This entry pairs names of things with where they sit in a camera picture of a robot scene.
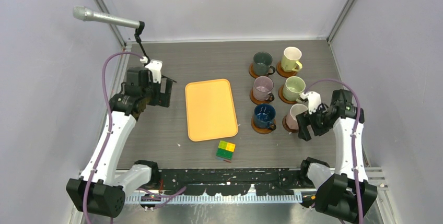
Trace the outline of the pink faceted mug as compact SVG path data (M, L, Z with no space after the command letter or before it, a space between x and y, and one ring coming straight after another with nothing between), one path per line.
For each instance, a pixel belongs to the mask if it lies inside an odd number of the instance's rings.
M305 106L304 104L294 104L291 109L289 110L289 112L287 113L287 115L292 116L295 120L296 120L296 116L298 114L304 113L308 110L307 106Z

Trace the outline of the dark walnut wooden coaster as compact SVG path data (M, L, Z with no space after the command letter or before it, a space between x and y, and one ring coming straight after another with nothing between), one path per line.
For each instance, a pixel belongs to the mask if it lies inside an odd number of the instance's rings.
M295 120L292 116L284 116L282 119L282 125L284 127L284 129L290 133L298 133L299 132L299 127L298 127L298 122L297 120Z

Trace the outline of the brown wooden coaster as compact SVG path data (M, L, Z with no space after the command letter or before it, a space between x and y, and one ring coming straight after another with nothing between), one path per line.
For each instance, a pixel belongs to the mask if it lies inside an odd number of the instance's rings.
M282 76L284 78L288 78L288 77L291 77L291 76L296 76L297 73L298 73L297 71L292 71L292 72L284 71L283 68L282 68L281 62L278 62L275 68L276 68L276 72L280 76Z
M283 89L284 89L284 85L282 85L278 90L278 96L279 96L280 100L286 104L296 104L297 103L296 101L289 101L283 96Z
M258 128L258 127L256 127L255 126L255 124L254 124L254 121L253 121L253 118L251 119L251 127L252 127L252 129L255 131L255 132L257 132L257 133L259 133L259 134L269 134L269 133L271 133L271 132L273 132L274 130L276 130L276 120L273 120L273 126L274 126L274 128L273 129L269 129L269 128Z
M253 89L251 89L250 94L249 94L250 100L256 105L269 104L275 100L275 96L272 93L269 93L268 96L269 97L266 100L258 100L253 96Z
M273 73L274 67L272 65L255 64L251 63L249 66L249 74L253 78L258 78L261 76L268 76Z

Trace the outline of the light green mug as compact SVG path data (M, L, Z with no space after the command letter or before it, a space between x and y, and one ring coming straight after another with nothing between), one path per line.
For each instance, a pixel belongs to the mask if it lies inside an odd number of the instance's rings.
M305 81L296 76L288 77L283 85L282 95L287 101L294 102L305 91Z

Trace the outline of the dark blue mug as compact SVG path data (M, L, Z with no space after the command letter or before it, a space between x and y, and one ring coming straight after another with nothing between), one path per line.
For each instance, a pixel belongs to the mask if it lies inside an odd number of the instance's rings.
M276 130L275 117L276 111L274 107L270 104L262 103L255 107L252 120L256 128L274 131Z

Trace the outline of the yellow plastic tray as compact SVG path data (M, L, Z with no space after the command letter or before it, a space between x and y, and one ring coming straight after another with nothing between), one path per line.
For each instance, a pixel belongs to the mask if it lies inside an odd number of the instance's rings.
M234 137L239 127L227 79L191 82L185 86L188 137L193 142Z

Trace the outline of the purple mug black handle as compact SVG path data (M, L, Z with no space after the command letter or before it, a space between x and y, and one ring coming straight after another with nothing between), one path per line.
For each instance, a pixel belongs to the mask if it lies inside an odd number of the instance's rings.
M258 100L266 100L269 93L273 93L274 83L273 81L266 77L261 76L254 80L253 83L253 96Z

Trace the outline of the yellow-green faceted mug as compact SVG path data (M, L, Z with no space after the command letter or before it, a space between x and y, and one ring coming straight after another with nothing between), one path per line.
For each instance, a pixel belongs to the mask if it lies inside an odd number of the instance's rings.
M285 72L298 72L303 68L300 59L302 57L302 52L297 47L287 47L283 51L281 59L281 67Z

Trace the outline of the dark grey green mug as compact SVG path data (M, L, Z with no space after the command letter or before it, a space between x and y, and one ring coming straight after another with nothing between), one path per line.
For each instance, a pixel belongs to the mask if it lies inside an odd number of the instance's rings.
M276 72L272 65L273 58L268 52L257 52L253 57L252 69L258 76L273 75Z

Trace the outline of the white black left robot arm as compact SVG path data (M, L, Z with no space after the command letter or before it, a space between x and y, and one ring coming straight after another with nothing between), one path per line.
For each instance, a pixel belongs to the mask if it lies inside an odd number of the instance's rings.
M130 132L148 105L169 107L175 81L159 69L130 68L121 92L106 99L110 108L93 156L77 179L69 179L66 191L77 210L110 218L117 217L126 196L145 186L155 189L160 183L158 164L138 160L123 175L116 177L116 167Z

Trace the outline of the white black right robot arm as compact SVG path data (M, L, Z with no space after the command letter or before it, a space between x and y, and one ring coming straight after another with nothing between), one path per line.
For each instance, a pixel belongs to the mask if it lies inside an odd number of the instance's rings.
M335 168L315 158L302 161L298 181L317 190L312 200L316 211L341 221L362 223L377 198L378 190L369 184L364 168L362 131L364 111L353 105L353 93L339 89L332 93L330 105L318 93L301 94L308 110L296 116L298 137L309 141L333 131L336 146Z

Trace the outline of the black microphone tripod stand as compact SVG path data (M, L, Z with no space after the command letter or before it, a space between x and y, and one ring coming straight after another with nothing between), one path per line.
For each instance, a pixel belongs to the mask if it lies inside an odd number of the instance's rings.
M140 46L140 48L144 54L144 57L147 58L147 62L144 63L144 67L147 67L147 65L150 63L150 57L147 55L147 53L142 45L142 40L141 40L141 34L142 34L144 28L145 28L145 23L143 21L139 21L139 26L137 29L135 29L134 37L135 37L136 42ZM147 68L147 70L148 70L148 74L149 74L149 78L148 78L149 85L152 86L154 84L153 74L150 69Z

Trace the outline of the colourful toy brick block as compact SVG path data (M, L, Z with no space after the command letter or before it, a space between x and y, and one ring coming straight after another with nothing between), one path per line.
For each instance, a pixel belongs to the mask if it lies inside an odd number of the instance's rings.
M221 140L217 147L216 157L225 162L231 162L236 144Z

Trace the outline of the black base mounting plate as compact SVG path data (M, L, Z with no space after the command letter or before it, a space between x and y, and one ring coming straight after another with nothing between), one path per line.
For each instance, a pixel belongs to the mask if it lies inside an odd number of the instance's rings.
M141 186L172 195L185 187L183 195L246 195L255 189L258 196L290 195L291 190L314 188L299 168L161 169L154 182Z

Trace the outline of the silver microphone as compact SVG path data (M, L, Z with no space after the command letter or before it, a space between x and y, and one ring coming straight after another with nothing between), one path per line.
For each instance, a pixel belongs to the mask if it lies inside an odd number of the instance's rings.
M75 6L73 8L73 16L74 18L82 21L102 22L110 25L116 25L116 26L122 26L134 29L140 28L143 24L141 21L125 19L107 13L94 11L85 6Z

